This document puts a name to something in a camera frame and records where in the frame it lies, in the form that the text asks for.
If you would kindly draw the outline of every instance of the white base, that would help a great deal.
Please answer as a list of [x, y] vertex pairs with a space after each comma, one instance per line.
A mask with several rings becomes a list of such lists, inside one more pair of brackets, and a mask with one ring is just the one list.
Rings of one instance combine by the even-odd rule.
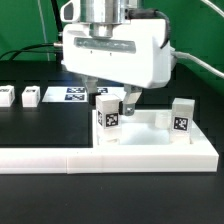
[[125, 131], [121, 144], [99, 146], [96, 136], [96, 112], [93, 111], [93, 148], [0, 149], [0, 173], [217, 170], [219, 155], [194, 123], [191, 144], [170, 144], [168, 130], [153, 126], [156, 112], [158, 111], [136, 111], [132, 117], [123, 117], [122, 126]]

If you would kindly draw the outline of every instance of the white block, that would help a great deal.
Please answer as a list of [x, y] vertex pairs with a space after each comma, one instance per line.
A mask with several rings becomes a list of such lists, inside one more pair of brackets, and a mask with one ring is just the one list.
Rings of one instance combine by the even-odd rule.
[[99, 144], [114, 144], [120, 138], [119, 102], [120, 98], [115, 95], [101, 95], [96, 97], [96, 121]]
[[40, 101], [40, 87], [27, 86], [22, 93], [23, 107], [37, 107]]
[[194, 100], [176, 98], [172, 106], [170, 142], [190, 144]]
[[10, 107], [14, 99], [14, 86], [0, 86], [0, 107]]

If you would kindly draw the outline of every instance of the robotic arm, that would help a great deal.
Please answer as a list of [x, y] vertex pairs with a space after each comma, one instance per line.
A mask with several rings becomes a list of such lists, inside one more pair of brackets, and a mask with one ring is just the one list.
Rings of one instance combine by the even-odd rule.
[[134, 114], [142, 88], [164, 87], [170, 79], [168, 18], [141, 9], [140, 0], [71, 0], [62, 7], [64, 65], [82, 75], [89, 101], [97, 79], [124, 84], [121, 114]]

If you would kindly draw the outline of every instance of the small white box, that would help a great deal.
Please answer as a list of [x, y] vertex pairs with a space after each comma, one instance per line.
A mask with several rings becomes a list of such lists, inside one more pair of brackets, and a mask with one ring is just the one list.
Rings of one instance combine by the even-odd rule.
[[96, 97], [97, 135], [99, 142], [107, 144], [117, 141], [121, 135], [119, 102], [116, 95], [100, 95]]
[[190, 144], [195, 100], [176, 98], [172, 106], [170, 141]]
[[10, 107], [14, 99], [14, 86], [0, 86], [0, 107]]
[[40, 101], [40, 87], [27, 86], [22, 93], [23, 107], [37, 107]]

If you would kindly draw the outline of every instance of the white platform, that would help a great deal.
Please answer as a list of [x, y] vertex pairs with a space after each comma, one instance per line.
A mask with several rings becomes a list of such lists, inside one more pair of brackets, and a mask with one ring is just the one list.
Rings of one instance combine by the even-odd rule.
[[191, 144], [170, 144], [154, 127], [157, 111], [122, 117], [120, 145], [100, 146], [93, 111], [93, 148], [0, 149], [0, 173], [215, 172], [219, 155], [193, 122]]

